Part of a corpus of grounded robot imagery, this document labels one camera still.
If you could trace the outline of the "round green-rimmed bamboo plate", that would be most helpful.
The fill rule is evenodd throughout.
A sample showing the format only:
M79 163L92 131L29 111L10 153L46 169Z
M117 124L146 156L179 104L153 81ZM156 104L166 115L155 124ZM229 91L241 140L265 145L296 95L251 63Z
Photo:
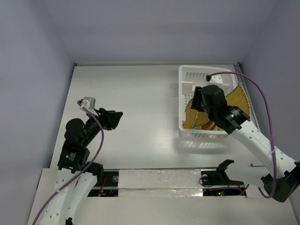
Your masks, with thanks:
M191 109L192 100L190 100L185 108L186 120L183 124L184 129L202 129L201 125L209 121L208 116L204 112Z

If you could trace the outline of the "fan-shaped green bamboo plate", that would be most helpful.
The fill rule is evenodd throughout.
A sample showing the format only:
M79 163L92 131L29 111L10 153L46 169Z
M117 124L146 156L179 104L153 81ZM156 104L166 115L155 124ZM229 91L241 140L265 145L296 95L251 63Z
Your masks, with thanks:
M210 130L210 131L218 131L219 130L219 128L215 124L215 122L213 122L211 120L209 120L205 124L201 125L201 128L202 128L202 130Z

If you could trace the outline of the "square green-rimmed bamboo plate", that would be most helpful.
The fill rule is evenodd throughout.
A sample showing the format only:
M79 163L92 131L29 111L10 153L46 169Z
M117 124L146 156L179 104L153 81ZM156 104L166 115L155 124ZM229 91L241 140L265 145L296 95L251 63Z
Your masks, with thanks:
M237 106L247 115L251 116L249 99L241 83L238 83L237 87L233 91L231 91L225 98L228 105Z

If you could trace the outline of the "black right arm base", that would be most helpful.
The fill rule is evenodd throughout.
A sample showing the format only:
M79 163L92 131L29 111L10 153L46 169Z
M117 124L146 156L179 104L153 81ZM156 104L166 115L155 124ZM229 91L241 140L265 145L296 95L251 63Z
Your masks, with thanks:
M225 171L234 161L227 159L215 169L201 170L198 183L202 187L203 196L247 196L246 186L242 181L231 180Z

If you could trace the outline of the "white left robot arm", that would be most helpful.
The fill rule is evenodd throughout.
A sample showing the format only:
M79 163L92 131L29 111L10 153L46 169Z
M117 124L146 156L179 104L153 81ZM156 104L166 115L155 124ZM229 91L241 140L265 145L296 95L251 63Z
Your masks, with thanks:
M75 118L66 124L54 190L38 211L34 225L74 225L91 189L105 182L103 165L94 157L88 160L88 145L97 134L115 129L123 113L82 109L89 118L86 122Z

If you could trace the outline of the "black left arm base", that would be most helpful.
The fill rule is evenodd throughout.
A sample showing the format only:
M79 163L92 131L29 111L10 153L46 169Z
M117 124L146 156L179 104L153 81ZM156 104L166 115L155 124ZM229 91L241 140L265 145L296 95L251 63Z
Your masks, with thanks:
M104 170L101 181L91 189L88 197L117 197L119 170Z

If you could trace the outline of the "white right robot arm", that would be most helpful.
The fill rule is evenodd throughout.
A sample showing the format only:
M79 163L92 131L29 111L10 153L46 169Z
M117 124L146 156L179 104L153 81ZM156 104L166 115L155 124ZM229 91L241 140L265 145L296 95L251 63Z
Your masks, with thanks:
M248 97L238 85L228 95L216 85L197 86L190 108L215 123L233 139L242 143L260 166L239 167L226 159L216 168L216 179L227 184L232 180L258 187L266 198L285 202L300 185L300 164L279 150L250 118Z

